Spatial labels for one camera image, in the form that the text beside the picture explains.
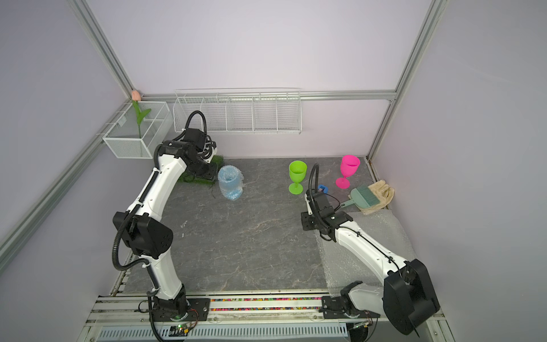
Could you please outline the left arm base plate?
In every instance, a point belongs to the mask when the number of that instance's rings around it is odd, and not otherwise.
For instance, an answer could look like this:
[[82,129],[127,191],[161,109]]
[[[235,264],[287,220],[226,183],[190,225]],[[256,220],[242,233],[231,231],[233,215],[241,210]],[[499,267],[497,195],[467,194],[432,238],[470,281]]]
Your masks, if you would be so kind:
[[163,300],[153,297],[150,302],[154,322],[206,321],[211,300],[205,297]]

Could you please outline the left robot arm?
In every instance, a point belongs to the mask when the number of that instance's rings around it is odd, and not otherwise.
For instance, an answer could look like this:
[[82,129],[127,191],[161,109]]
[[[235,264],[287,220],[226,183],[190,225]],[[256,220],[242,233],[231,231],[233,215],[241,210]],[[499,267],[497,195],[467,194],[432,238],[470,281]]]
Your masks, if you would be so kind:
[[160,300],[174,301],[183,295],[183,284],[170,256],[174,233],[161,222],[165,205],[179,180],[215,183],[219,169],[213,161],[216,153],[205,114],[191,112],[181,134],[155,148],[154,168],[137,199],[113,218],[114,267],[126,271],[142,266],[151,278],[153,296]]

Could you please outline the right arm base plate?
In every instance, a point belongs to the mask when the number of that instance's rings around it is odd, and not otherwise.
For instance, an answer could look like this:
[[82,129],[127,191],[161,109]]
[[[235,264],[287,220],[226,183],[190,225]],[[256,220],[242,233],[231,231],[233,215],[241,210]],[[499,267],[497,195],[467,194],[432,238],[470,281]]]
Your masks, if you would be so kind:
[[344,296],[322,296],[319,312],[325,319],[377,319],[381,315],[358,310]]

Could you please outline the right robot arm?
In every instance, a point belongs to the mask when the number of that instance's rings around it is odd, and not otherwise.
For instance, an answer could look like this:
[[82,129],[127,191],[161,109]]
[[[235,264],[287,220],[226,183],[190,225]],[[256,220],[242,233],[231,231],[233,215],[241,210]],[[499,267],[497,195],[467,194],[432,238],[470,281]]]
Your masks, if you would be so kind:
[[307,210],[301,214],[303,229],[316,230],[326,242],[346,248],[383,282],[382,287],[375,287],[355,281],[341,289],[339,296],[323,296],[320,313],[325,319],[363,319],[367,326],[384,316],[400,333],[416,332],[441,309],[427,267],[418,259],[408,261],[391,252],[349,214],[334,209],[326,193],[319,190],[319,170],[319,164],[311,169]]

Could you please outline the green plastic wine glass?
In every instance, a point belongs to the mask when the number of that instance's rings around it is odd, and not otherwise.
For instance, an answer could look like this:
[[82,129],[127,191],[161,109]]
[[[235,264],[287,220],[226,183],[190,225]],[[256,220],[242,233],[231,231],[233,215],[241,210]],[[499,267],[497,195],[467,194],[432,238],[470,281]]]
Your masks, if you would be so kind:
[[302,182],[306,177],[307,165],[301,160],[295,160],[289,165],[289,177],[293,182],[289,185],[289,192],[292,195],[300,195],[303,192]]

